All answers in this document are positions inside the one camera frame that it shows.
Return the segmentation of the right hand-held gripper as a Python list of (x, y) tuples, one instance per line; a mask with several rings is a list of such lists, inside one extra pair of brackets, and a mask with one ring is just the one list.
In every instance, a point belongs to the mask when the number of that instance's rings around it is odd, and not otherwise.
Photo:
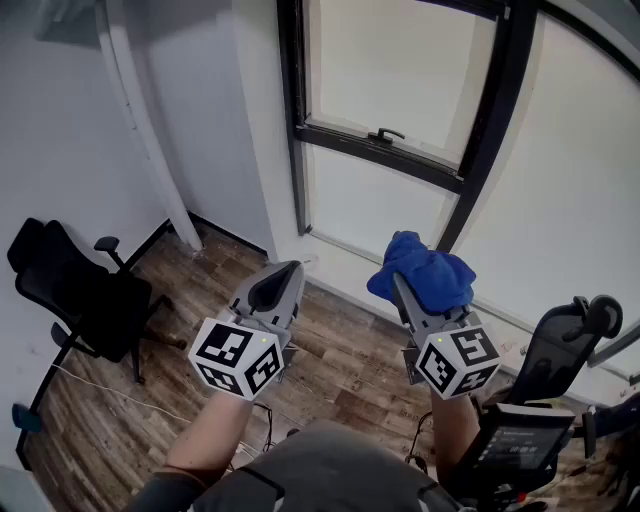
[(483, 323), (469, 305), (429, 317), (399, 272), (392, 277), (392, 296), (402, 323), (414, 331), (402, 351), (412, 384), (429, 386), (443, 400), (487, 386), (500, 368), (490, 324)]

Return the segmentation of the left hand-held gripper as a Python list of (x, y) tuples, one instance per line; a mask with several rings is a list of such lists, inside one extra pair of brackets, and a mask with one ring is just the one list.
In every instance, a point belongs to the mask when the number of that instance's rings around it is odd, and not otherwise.
[(304, 284), (298, 260), (269, 264), (242, 281), (230, 305), (204, 320), (191, 346), (188, 359), (202, 381), (244, 400), (280, 382), (297, 351), (290, 325)]

